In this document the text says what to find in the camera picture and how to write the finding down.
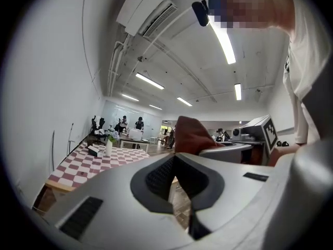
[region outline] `wooden floor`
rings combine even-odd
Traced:
[[[124,148],[131,148],[131,146],[124,145]],[[168,150],[164,145],[161,146],[160,142],[158,144],[150,144],[148,149],[148,154],[150,156],[157,156],[160,154],[173,152],[173,150]],[[190,215],[190,200],[177,182],[173,184],[177,185],[174,199],[172,202],[174,215],[176,216],[176,219],[180,223],[180,225],[184,229],[187,229]],[[56,199],[53,195],[52,190],[50,188],[46,188],[40,204],[35,210],[43,216],[45,212],[47,212],[55,202]]]

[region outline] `red cloth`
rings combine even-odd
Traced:
[[[213,140],[197,119],[180,116],[175,130],[175,152],[199,155],[202,150],[224,147]]]

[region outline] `vase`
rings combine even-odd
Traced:
[[[111,153],[112,153],[112,142],[110,140],[108,140],[108,142],[106,144],[106,148],[105,148],[105,155],[111,156]]]

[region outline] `checkered tablecloth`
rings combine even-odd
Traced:
[[[130,164],[149,155],[141,149],[112,148],[111,156],[95,157],[88,153],[87,143],[83,142],[48,177],[69,187],[79,187],[88,179],[104,170]],[[105,146],[94,145],[104,150]]]

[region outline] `lit tube light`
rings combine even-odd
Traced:
[[[163,86],[161,86],[161,85],[159,85],[158,83],[156,83],[155,81],[152,81],[152,80],[150,80],[149,78],[147,78],[147,77],[141,75],[140,73],[137,73],[136,76],[137,76],[139,79],[142,79],[142,80],[144,80],[145,82],[148,82],[148,83],[150,83],[151,85],[154,85],[154,86],[157,87],[158,89],[161,89],[161,90],[164,89]]]
[[[214,16],[208,16],[211,27],[213,28],[227,59],[228,64],[233,64],[236,62],[233,46],[231,45],[227,29],[220,28],[219,23],[214,22]]]
[[[239,101],[241,100],[241,84],[235,84],[235,91],[236,91],[236,99]]]
[[[157,107],[157,106],[152,106],[152,105],[149,105],[149,106],[154,107],[154,108],[157,108],[157,109],[159,109],[159,110],[163,110],[162,108],[159,108],[159,107]]]
[[[186,102],[184,99],[182,99],[181,97],[177,98],[179,101],[182,101],[184,104],[188,105],[188,106],[192,106],[189,102]]]
[[[125,96],[125,97],[127,97],[127,98],[129,98],[129,99],[132,99],[132,100],[134,100],[134,101],[137,101],[137,102],[139,102],[139,100],[138,100],[138,99],[135,99],[135,98],[133,98],[133,97],[130,97],[130,96],[128,96],[128,95],[122,94],[122,96]]]

